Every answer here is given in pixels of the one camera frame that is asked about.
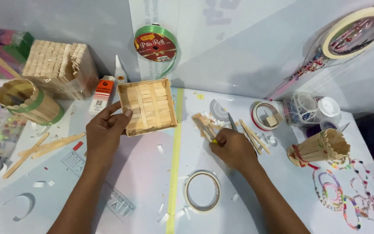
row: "masking tape roll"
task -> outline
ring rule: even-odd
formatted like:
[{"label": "masking tape roll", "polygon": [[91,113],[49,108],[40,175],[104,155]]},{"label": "masking tape roll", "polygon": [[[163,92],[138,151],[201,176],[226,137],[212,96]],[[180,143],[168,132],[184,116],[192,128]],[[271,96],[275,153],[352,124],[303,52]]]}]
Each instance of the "masking tape roll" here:
[{"label": "masking tape roll", "polygon": [[134,46],[142,57],[155,62],[172,60],[169,67],[159,75],[164,77],[174,66],[177,55],[177,40],[167,29],[159,25],[146,25],[135,33]]},{"label": "masking tape roll", "polygon": [[[214,200],[213,203],[211,203],[208,206],[197,206],[189,198],[189,186],[190,186],[190,182],[191,182],[192,179],[194,179],[196,176],[199,176],[199,175],[209,176],[213,180],[214,187],[216,188],[216,199]],[[187,182],[185,183],[185,186],[184,186],[184,197],[186,199],[187,204],[194,211],[200,212],[200,213],[202,213],[202,212],[208,212],[208,211],[212,210],[217,205],[217,202],[220,199],[220,183],[217,180],[217,178],[214,176],[214,174],[209,173],[209,172],[205,172],[205,171],[198,171],[198,172],[192,174],[189,177],[189,179],[187,180]]]},{"label": "masking tape roll", "polygon": [[321,43],[325,56],[344,59],[374,44],[374,7],[356,11],[332,26]]},{"label": "masking tape roll", "polygon": [[261,101],[257,101],[255,102],[256,103],[256,106],[253,108],[252,110],[252,113],[251,113],[251,118],[252,118],[252,121],[253,123],[262,131],[271,131],[275,128],[278,127],[280,121],[278,121],[277,124],[273,125],[272,127],[270,126],[267,126],[265,125],[262,120],[260,119],[260,117],[257,115],[256,111],[258,108],[260,107],[266,107],[267,109],[269,109],[271,112],[272,112],[272,115],[275,115],[275,114],[278,114],[278,110],[271,104],[267,103],[267,102],[261,102]]}]

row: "left hand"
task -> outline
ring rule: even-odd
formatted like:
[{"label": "left hand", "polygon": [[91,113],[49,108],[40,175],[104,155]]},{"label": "left hand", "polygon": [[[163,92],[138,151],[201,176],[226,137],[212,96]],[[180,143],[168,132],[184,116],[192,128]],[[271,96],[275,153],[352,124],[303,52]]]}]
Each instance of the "left hand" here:
[{"label": "left hand", "polygon": [[113,156],[118,149],[121,134],[132,118],[132,110],[114,114],[120,109],[116,102],[102,110],[86,125],[87,159],[85,169],[107,173],[112,166]]}]

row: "orange and white box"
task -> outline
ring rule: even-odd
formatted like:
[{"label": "orange and white box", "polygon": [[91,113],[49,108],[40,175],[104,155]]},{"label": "orange and white box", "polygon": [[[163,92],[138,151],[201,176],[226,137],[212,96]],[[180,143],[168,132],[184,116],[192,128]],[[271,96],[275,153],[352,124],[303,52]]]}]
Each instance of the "orange and white box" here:
[{"label": "orange and white box", "polygon": [[113,76],[104,76],[99,80],[92,103],[90,104],[89,114],[98,114],[109,105],[115,78]]}]

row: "wooden box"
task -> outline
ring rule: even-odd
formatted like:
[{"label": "wooden box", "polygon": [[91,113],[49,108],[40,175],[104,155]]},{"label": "wooden box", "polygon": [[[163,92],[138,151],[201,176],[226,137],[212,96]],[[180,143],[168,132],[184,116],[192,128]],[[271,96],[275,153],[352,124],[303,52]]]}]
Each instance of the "wooden box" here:
[{"label": "wooden box", "polygon": [[168,79],[119,84],[122,113],[132,109],[126,134],[129,137],[178,125]]}]

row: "green ribbon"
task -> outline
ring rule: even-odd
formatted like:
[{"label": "green ribbon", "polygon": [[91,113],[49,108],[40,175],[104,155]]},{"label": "green ribbon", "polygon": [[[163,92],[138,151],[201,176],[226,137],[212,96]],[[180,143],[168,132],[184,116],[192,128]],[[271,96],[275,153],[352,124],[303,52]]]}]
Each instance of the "green ribbon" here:
[{"label": "green ribbon", "polygon": [[[176,48],[178,47],[177,39],[175,39],[175,36],[172,33],[170,33],[167,29],[165,29],[161,26],[154,25],[154,24],[143,26],[136,31],[135,38],[137,38],[139,35],[141,35],[143,33],[158,33],[158,34],[161,34],[161,35],[167,37],[172,43],[174,43]],[[156,80],[164,77],[172,69],[172,67],[174,66],[176,58],[177,58],[177,52],[175,53],[175,56],[172,59],[172,62],[169,65],[169,67],[163,73],[161,73],[158,77],[156,77],[155,78]]]},{"label": "green ribbon", "polygon": [[[13,112],[16,112],[16,113],[25,113],[25,112],[30,112],[32,110],[35,110],[37,109],[41,103],[43,102],[44,100],[44,92],[39,89],[38,90],[38,95],[37,95],[37,98],[34,100],[34,102],[32,104],[30,104],[28,107],[22,107],[22,108],[19,108],[19,109],[9,109],[7,108],[7,110],[9,112],[11,112],[11,114]],[[40,123],[40,125],[43,125],[43,126],[46,126],[46,125],[53,125],[55,123],[57,123],[58,121],[60,121],[60,119],[63,117],[64,115],[64,109],[62,106],[60,106],[60,110],[59,110],[59,114],[53,119],[51,120],[50,122],[46,122],[46,123]]]}]

